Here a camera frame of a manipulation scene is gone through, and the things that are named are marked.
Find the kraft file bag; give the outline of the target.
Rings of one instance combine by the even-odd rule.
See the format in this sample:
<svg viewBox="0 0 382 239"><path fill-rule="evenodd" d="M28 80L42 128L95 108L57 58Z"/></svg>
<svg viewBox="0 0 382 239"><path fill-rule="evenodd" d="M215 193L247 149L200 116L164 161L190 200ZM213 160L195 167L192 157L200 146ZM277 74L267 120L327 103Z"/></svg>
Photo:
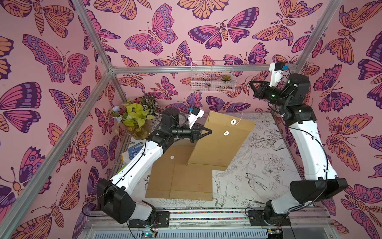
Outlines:
<svg viewBox="0 0 382 239"><path fill-rule="evenodd" d="M195 148L194 143L180 140L172 144L152 166L146 198L169 199L176 165L186 165Z"/></svg>
<svg viewBox="0 0 382 239"><path fill-rule="evenodd" d="M210 111L205 128L212 134L198 140L188 165L225 171L255 125L253 121Z"/></svg>
<svg viewBox="0 0 382 239"><path fill-rule="evenodd" d="M212 169L202 165L175 165L171 199L211 201L212 196Z"/></svg>

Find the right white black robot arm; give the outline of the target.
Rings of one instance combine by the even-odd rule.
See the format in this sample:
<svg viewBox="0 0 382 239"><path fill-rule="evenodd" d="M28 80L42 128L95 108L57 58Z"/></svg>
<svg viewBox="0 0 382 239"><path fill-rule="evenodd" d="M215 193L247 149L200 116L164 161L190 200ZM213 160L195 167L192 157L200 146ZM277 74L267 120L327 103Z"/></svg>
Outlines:
<svg viewBox="0 0 382 239"><path fill-rule="evenodd" d="M296 140L303 167L304 180L290 183L289 191L266 203L264 221L270 226L281 224L289 213L314 202L329 199L348 187L329 162L321 142L317 118L311 106L304 103L310 80L301 74L290 74L282 89L275 81L250 81L254 97L279 106L286 127Z"/></svg>

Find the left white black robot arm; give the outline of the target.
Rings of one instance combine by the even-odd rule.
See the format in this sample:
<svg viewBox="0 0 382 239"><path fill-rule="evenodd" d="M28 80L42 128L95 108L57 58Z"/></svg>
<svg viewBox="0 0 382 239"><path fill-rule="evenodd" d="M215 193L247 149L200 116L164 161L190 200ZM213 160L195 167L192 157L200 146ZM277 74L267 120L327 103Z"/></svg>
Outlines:
<svg viewBox="0 0 382 239"><path fill-rule="evenodd" d="M165 109L161 114L161 122L149 134L143 148L131 162L120 169L111 180L103 179L97 184L97 205L118 223L138 220L143 226L156 224L157 209L131 198L138 181L177 140L186 138L194 143L212 134L212 130L197 122L204 115L201 108L190 107L183 124L179 123L181 115L176 108Z"/></svg>

